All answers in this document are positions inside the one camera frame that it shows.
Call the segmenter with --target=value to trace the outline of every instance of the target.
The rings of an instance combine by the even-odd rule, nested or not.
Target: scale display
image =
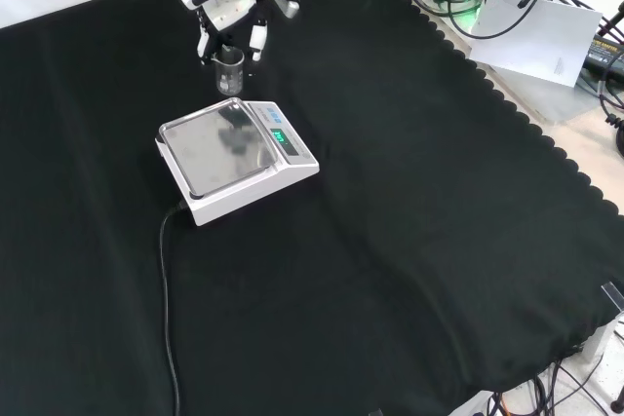
[[[273,133],[273,137],[284,149],[287,155],[299,156],[299,154],[294,149],[293,144],[281,129],[271,129],[271,133]]]

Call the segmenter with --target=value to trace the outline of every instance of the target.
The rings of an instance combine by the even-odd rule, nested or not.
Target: stainless steel plate
[[[169,122],[160,135],[196,197],[235,184],[277,161],[255,115],[237,98]]]

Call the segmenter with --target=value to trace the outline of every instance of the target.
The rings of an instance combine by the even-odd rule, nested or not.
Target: scale control panel
[[[315,163],[310,150],[303,144],[293,126],[274,102],[246,101],[246,103],[289,164],[296,166]]]

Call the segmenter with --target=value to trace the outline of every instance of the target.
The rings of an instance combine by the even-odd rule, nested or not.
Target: white table
[[[583,1],[602,10],[604,15],[610,18],[615,14],[622,0]],[[432,16],[430,20],[437,24],[456,49],[466,55],[469,54],[468,43],[442,19]],[[591,110],[584,114],[564,123],[552,124],[531,112],[525,99],[538,98],[545,100],[546,103],[556,101],[557,105],[562,105],[562,103],[565,104],[566,99],[586,99],[588,96],[584,96],[584,92],[578,89],[566,90],[566,87],[550,87],[551,84],[545,84],[531,77],[519,78],[519,74],[514,72],[503,71],[501,73],[489,66],[480,68],[486,72],[487,78],[494,83],[494,87],[505,94],[506,99],[514,102],[521,112],[527,114],[534,124],[555,140],[556,146],[566,151],[567,156],[579,166],[579,170],[591,178],[592,185],[603,191],[605,199],[615,203],[620,211],[624,210],[624,190],[621,189],[621,181],[624,180],[624,159],[615,148],[615,129],[605,123],[605,114],[598,106],[597,100],[596,106],[592,106]],[[601,351],[605,345],[604,338],[610,336],[613,327],[614,323],[597,331],[594,341],[589,343],[592,353],[588,359],[594,358],[597,350]],[[451,416],[472,416],[475,412],[483,410],[485,401],[490,395],[490,392],[480,392],[453,411]]]

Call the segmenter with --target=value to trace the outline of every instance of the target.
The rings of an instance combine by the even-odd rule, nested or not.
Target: green light
[[[275,138],[277,138],[277,141],[284,143],[284,137],[281,132],[273,132],[273,134],[275,135]]]

